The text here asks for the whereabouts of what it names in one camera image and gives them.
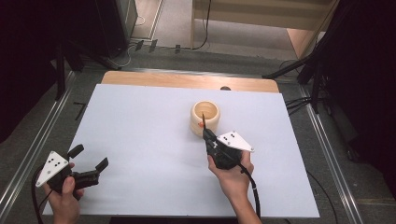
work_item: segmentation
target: human hand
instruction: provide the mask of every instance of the human hand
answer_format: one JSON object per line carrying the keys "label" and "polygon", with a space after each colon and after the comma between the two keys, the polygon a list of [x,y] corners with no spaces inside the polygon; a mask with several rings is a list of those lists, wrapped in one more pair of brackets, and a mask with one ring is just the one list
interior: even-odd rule
{"label": "human hand", "polygon": [[[70,162],[70,167],[73,168],[75,164]],[[69,176],[64,180],[62,187],[62,194],[56,191],[51,192],[48,184],[43,185],[46,194],[49,194],[49,204],[53,211],[54,224],[71,224],[77,223],[79,218],[79,204],[77,199],[73,196],[73,191],[76,185],[74,177]],[[84,189],[78,189],[77,195],[82,197]]]}
{"label": "human hand", "polygon": [[[246,174],[241,173],[241,168],[235,166],[230,170],[220,170],[216,167],[211,156],[207,156],[209,170],[218,178],[221,189],[230,202],[245,201],[248,199],[249,179]],[[254,166],[250,162],[250,152],[242,151],[242,165],[252,174]]]}

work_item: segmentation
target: wooden furniture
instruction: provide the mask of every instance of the wooden furniture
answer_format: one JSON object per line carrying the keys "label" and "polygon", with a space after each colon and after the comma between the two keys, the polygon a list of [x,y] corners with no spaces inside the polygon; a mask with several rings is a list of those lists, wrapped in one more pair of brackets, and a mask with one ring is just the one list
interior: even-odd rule
{"label": "wooden furniture", "polygon": [[110,71],[105,74],[102,83],[210,90],[229,87],[233,91],[279,92],[276,82],[270,79],[194,76],[193,74],[188,76],[186,74]]}
{"label": "wooden furniture", "polygon": [[[304,57],[318,34],[326,31],[339,0],[212,0],[210,20],[288,28],[298,58]],[[208,0],[193,0],[191,47],[194,20],[206,19]]]}

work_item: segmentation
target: table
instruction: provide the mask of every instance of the table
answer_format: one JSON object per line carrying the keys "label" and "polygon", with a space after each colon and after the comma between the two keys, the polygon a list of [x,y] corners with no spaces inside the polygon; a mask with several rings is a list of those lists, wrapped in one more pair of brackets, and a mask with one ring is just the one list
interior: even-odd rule
{"label": "table", "polygon": [[[318,34],[326,31],[338,2],[339,0],[212,0],[209,20],[288,28],[297,57],[302,58],[315,44]],[[192,1],[192,48],[194,20],[206,20],[208,3],[209,0]]]}
{"label": "table", "polygon": [[[219,91],[222,86],[232,91]],[[318,217],[286,107],[277,92],[276,83],[265,79],[106,73],[71,146],[85,147],[73,159],[81,164],[75,167],[77,172],[89,170],[103,157],[109,160],[100,184],[86,189],[81,214],[234,217],[218,180],[207,169],[203,140],[189,128],[192,103],[210,99],[221,111],[218,133],[238,127],[254,143],[253,178],[265,199],[262,216]],[[248,194],[254,202],[251,189]],[[48,206],[45,213],[50,213]]]}

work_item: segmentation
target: white table surface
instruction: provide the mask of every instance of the white table surface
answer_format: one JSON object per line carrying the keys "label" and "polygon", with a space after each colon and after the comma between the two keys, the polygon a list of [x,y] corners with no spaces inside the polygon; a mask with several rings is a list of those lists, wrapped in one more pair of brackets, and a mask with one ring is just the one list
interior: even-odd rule
{"label": "white table surface", "polygon": [[106,84],[96,86],[70,147],[85,147],[73,171],[109,162],[99,185],[86,188],[81,214],[234,217],[207,169],[205,141],[189,127],[191,107],[203,100],[220,109],[217,135],[236,130],[255,148],[262,217],[318,217],[280,93]]}

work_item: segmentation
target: black stand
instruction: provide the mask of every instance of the black stand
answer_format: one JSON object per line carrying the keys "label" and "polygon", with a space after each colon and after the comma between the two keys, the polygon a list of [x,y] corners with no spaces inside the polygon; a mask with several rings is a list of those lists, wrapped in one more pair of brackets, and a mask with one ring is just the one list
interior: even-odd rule
{"label": "black stand", "polygon": [[355,1],[349,1],[348,3],[345,3],[345,1],[343,0],[340,1],[337,9],[334,12],[334,17],[329,25],[329,29],[327,30],[323,38],[319,41],[318,45],[315,46],[311,54],[295,63],[292,63],[291,65],[286,66],[283,69],[280,69],[277,72],[274,72],[273,74],[263,75],[262,78],[274,79],[277,77],[281,77],[284,74],[304,65],[303,70],[301,71],[299,76],[297,76],[297,81],[300,84],[306,84],[311,79],[311,77],[314,78],[310,104],[313,106],[315,113],[318,113],[319,85],[321,79],[323,78],[322,61],[326,57],[326,48],[329,41],[331,41],[332,36],[335,32],[337,32],[337,29],[340,26],[341,22],[347,16],[349,10],[352,9],[354,4]]}
{"label": "black stand", "polygon": [[58,90],[55,100],[61,99],[62,95],[66,90],[66,84],[64,79],[64,58],[69,62],[70,67],[73,71],[82,71],[84,62],[79,57],[78,53],[82,53],[97,61],[99,64],[109,70],[120,70],[121,67],[116,67],[113,64],[103,60],[98,55],[94,54],[90,50],[82,47],[81,45],[72,41],[62,41],[56,49],[56,73]]}

